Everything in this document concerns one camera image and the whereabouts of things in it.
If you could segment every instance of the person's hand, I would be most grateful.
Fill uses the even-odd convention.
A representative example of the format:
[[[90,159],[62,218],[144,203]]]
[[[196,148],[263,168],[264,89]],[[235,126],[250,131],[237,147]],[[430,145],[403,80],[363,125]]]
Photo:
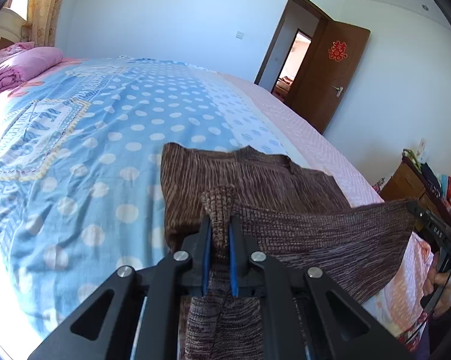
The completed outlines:
[[[424,291],[424,296],[430,295],[434,292],[434,284],[438,286],[444,286],[447,282],[447,278],[449,277],[450,271],[438,274],[437,273],[437,263],[438,263],[438,253],[434,255],[434,259],[432,261],[432,265],[429,268],[429,272],[427,273],[427,279],[422,287]],[[434,316],[440,317],[443,315],[449,308],[451,307],[451,275],[450,279],[447,283],[447,286],[442,293],[437,305],[434,309]]]

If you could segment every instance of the brown wooden door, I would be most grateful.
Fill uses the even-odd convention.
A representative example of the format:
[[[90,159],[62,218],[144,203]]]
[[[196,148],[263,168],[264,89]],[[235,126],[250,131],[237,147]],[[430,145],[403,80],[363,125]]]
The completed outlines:
[[[366,28],[333,20],[321,20],[317,26],[285,104],[321,134],[347,90],[369,35]]]

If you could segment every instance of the folded pink blanket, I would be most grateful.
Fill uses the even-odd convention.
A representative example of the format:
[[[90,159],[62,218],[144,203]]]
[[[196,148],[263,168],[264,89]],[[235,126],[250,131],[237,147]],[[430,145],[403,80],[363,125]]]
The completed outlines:
[[[64,54],[55,47],[33,47],[17,43],[0,50],[0,91],[15,88],[55,66]]]

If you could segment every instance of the black cable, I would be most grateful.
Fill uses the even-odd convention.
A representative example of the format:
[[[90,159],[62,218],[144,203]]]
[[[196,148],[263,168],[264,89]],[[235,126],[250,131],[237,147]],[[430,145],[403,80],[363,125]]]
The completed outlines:
[[[434,313],[434,309],[436,307],[436,305],[438,304],[438,301],[440,300],[440,298],[442,297],[442,294],[445,291],[445,288],[447,287],[447,284],[449,283],[449,279],[451,277],[451,270],[449,273],[449,277],[447,278],[447,281],[445,282],[445,285],[442,288],[442,291],[440,292],[440,296],[437,298],[436,303],[434,305],[434,307],[432,308],[432,311],[430,312],[430,314],[427,316],[427,318],[420,324],[420,326],[416,329],[416,331],[414,331],[412,333],[412,335],[407,339],[406,342],[404,342],[404,345],[407,345],[413,338],[415,338],[415,336],[417,335],[417,333],[422,329],[422,327],[426,324],[426,322],[429,320],[429,318],[433,315]]]

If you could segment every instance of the red chinese character decoration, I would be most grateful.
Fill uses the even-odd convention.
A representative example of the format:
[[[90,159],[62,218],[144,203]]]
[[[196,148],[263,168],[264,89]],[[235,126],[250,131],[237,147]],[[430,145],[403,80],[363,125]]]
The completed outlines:
[[[337,62],[342,61],[344,58],[347,58],[347,54],[345,53],[345,49],[347,48],[347,44],[345,42],[337,41],[332,42],[332,47],[329,49],[329,58],[334,59]]]

